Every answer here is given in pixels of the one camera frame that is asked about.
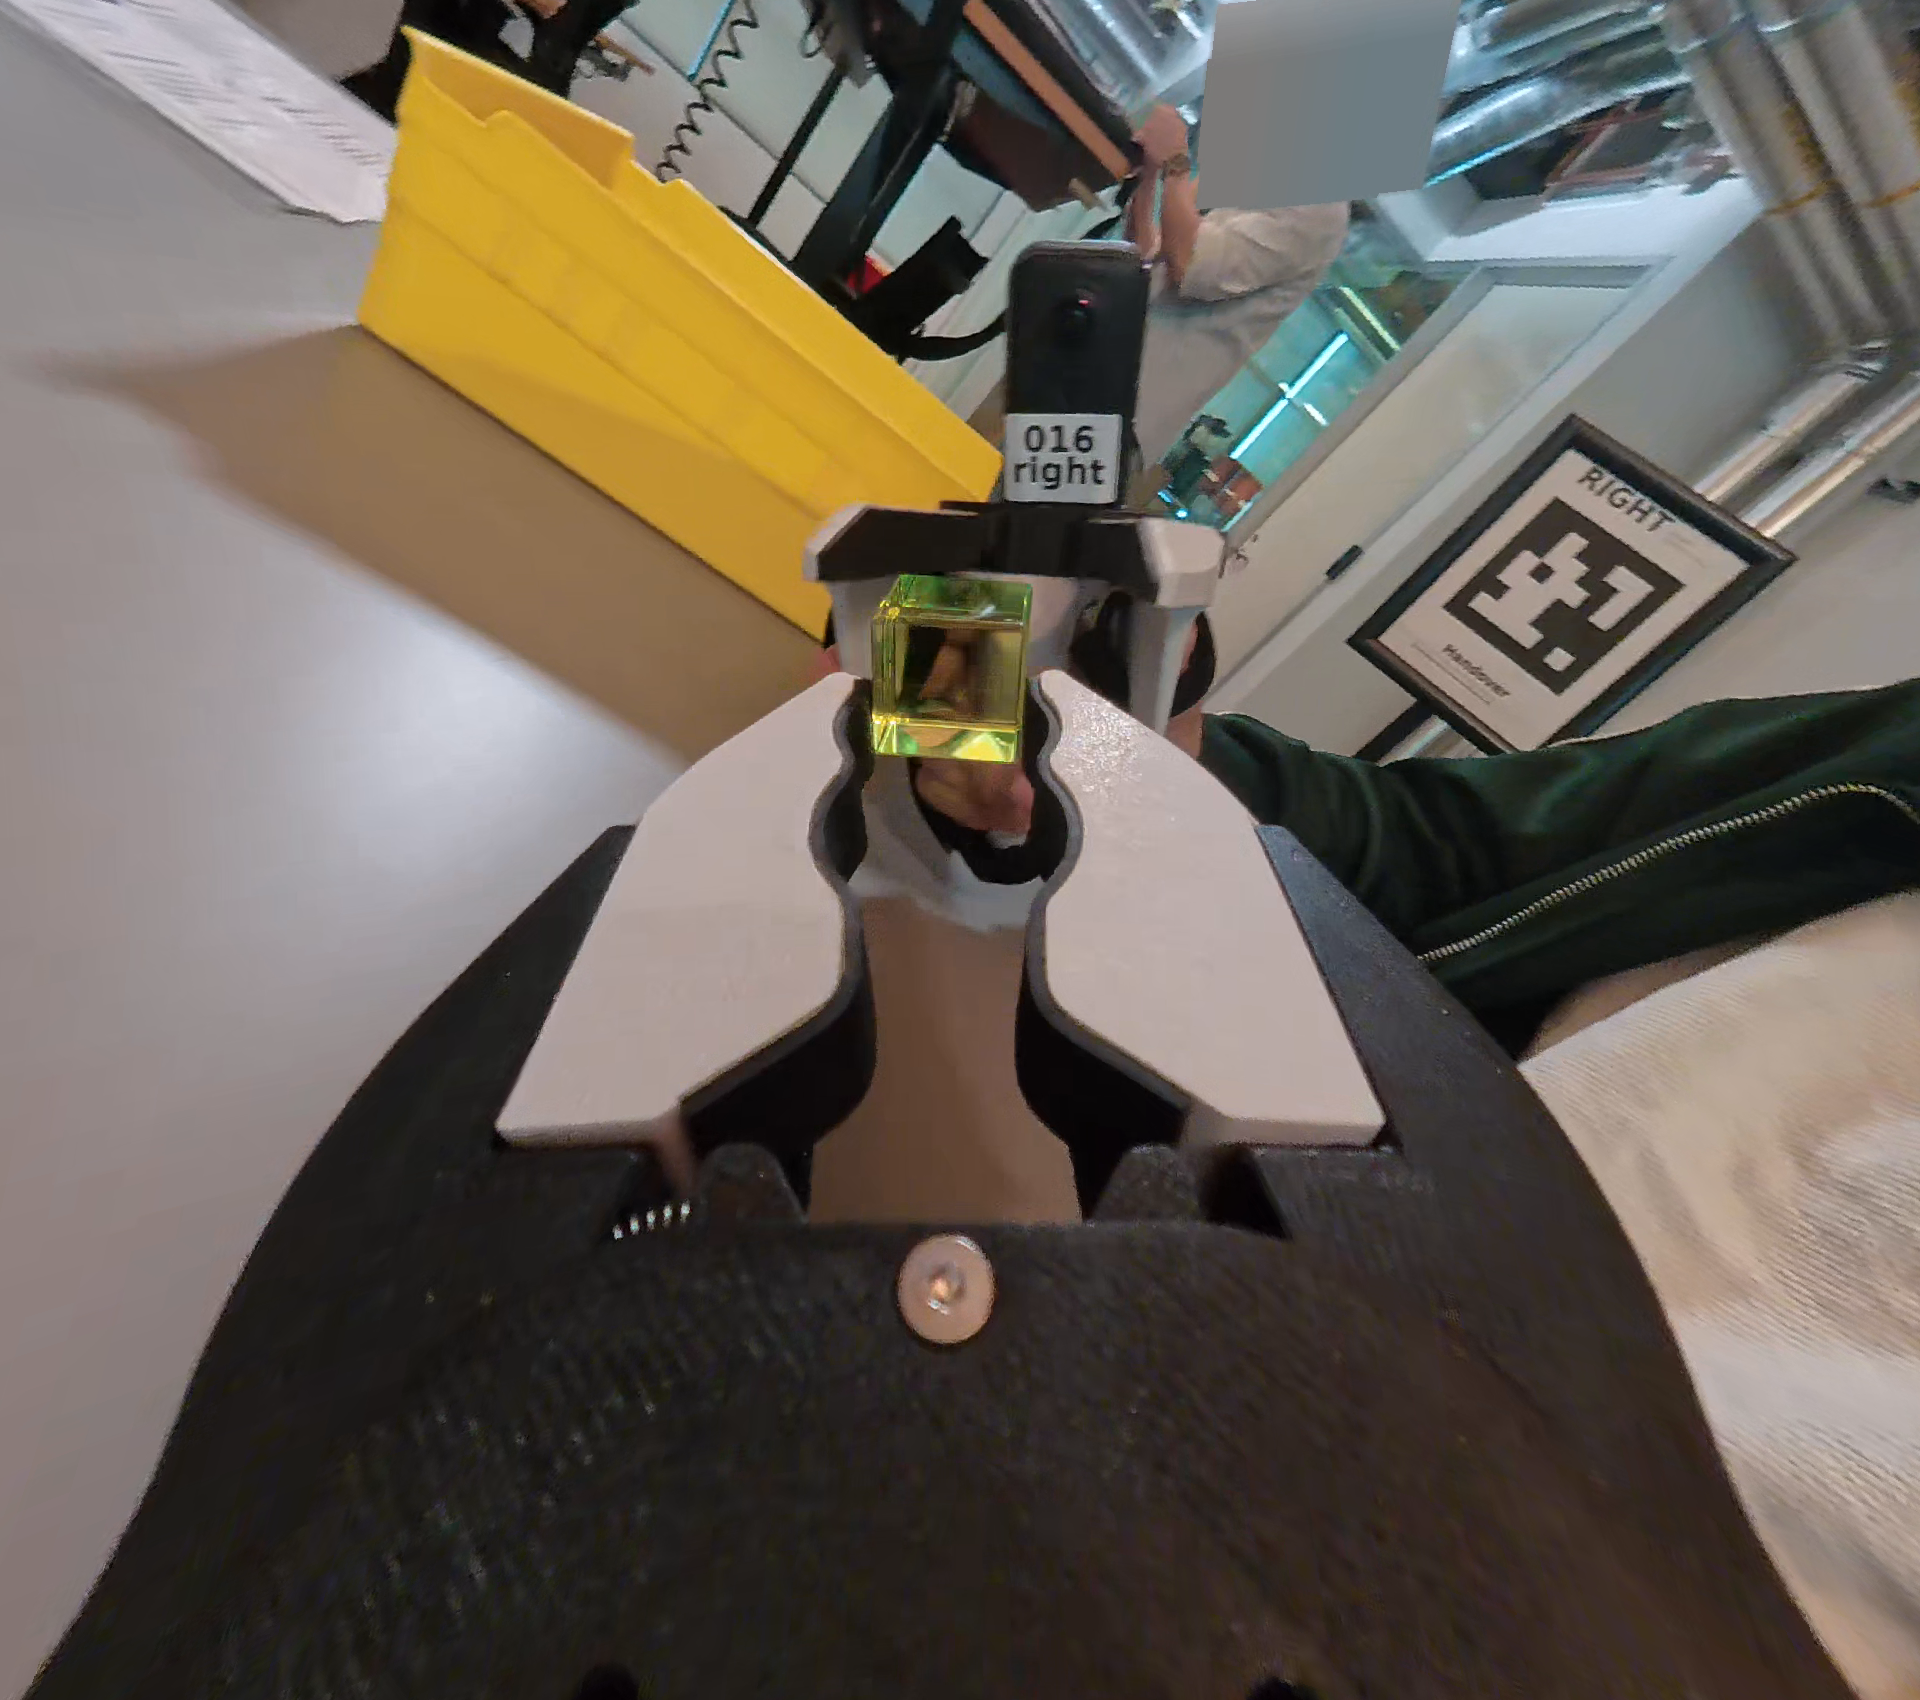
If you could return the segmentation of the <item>framed marker sign on stand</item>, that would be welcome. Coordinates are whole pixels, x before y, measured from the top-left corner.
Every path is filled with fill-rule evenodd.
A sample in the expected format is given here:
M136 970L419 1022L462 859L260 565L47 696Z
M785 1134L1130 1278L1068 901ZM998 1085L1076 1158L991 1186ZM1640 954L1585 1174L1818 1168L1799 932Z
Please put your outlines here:
M1483 754L1589 736L1797 557L1580 417L1350 636Z

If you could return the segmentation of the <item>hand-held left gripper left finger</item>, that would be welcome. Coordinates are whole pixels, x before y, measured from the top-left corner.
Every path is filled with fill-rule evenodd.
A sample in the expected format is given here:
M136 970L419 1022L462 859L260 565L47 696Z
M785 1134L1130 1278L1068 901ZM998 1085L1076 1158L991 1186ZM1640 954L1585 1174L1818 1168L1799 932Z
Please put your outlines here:
M852 874L862 687L832 672L708 752L639 820L497 1115L517 1149L650 1151L688 1189L716 1151L785 1164L877 1074Z

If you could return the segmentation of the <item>person's right hand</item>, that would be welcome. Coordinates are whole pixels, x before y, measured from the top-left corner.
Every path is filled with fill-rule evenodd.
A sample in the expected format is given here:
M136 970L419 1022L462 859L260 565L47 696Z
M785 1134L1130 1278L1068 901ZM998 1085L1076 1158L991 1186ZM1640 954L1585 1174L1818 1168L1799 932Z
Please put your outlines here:
M925 756L910 763L910 781L931 825L997 851L1024 846L1033 832L1036 795L1016 761Z

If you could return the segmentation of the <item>yellow plastic bin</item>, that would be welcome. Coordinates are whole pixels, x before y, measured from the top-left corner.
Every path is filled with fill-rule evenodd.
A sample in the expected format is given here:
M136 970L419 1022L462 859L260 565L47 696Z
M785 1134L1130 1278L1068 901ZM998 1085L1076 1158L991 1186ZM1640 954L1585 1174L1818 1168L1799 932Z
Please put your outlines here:
M626 131L404 36L375 341L808 635L829 519L989 499L991 443Z

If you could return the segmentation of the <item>printed paper sheet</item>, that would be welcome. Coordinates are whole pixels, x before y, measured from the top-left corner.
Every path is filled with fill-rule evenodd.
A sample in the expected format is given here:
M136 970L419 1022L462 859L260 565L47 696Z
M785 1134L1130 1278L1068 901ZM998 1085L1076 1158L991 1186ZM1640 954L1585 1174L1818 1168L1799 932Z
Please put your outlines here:
M396 131L218 0L3 7L285 206L382 222Z

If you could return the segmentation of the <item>silver ventilation ducts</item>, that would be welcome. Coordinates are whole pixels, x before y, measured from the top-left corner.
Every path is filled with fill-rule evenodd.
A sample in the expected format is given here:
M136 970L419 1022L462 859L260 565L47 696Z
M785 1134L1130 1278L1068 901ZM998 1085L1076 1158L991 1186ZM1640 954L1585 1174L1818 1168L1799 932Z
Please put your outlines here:
M1522 114L1510 79L1439 122L1431 184L1634 96L1685 84L1770 220L1831 347L1917 337L1917 57L1864 0L1462 0L1505 57L1604 17L1608 51L1563 58Z

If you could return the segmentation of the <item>grey desk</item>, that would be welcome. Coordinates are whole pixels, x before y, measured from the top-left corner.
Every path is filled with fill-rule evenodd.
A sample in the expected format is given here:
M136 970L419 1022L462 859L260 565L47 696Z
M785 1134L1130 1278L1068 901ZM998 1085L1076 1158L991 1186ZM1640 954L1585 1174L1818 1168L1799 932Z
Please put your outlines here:
M396 1040L819 644L362 333L283 211L5 17L3 1685Z

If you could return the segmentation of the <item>white trousers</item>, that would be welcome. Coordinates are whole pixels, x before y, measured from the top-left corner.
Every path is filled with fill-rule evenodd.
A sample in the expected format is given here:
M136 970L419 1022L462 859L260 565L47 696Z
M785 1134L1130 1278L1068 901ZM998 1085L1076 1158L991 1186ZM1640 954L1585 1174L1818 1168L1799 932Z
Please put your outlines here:
M1522 1057L1857 1696L1919 1694L1919 897L1598 980Z

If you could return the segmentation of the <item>green transparent cube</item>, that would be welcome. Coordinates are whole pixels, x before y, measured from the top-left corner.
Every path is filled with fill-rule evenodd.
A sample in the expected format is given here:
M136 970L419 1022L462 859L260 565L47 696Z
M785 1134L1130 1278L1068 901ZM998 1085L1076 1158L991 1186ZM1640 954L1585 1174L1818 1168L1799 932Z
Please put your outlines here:
M1004 577L901 575L873 621L875 759L1021 761L1033 590Z

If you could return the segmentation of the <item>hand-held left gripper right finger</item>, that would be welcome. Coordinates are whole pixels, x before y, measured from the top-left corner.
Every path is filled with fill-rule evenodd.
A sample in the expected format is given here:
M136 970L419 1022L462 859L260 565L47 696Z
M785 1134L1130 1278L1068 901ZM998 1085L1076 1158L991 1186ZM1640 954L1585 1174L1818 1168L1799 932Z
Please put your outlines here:
M1021 1092L1107 1184L1138 1149L1372 1146L1388 1117L1247 806L1065 671L1030 692L1034 819Z

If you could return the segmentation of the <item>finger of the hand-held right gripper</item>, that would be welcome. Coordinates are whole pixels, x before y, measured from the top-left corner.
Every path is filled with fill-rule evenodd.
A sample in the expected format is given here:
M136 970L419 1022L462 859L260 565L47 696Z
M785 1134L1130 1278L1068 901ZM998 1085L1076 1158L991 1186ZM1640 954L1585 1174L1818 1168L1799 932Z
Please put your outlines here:
M1224 559L1214 528L1182 519L1068 519L1046 526L1034 555L1034 671L1067 671L1083 621L1116 599L1123 681L1177 685Z
M807 541L807 578L829 590L901 578L901 508L847 507Z

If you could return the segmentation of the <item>black tilting work table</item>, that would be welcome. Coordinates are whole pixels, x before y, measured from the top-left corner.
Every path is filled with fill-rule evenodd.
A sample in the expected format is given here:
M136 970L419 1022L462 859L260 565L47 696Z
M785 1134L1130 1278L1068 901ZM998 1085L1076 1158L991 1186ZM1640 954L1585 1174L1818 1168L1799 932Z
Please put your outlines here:
M1033 0L798 0L829 79L746 217L757 231L842 86L878 81L886 102L786 269L896 363L962 361L1006 316L962 335L931 323L986 270L957 218L884 275L877 239L934 153L1033 213L1125 198L1138 142Z

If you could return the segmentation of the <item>dark green zip jacket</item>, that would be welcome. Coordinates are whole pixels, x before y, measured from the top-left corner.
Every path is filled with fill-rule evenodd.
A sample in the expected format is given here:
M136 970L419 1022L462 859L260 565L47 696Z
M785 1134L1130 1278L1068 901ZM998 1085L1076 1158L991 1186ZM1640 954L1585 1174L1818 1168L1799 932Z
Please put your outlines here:
M1420 953L1476 1017L1537 1024L1602 978L1917 891L1917 793L1829 778L1669 828Z

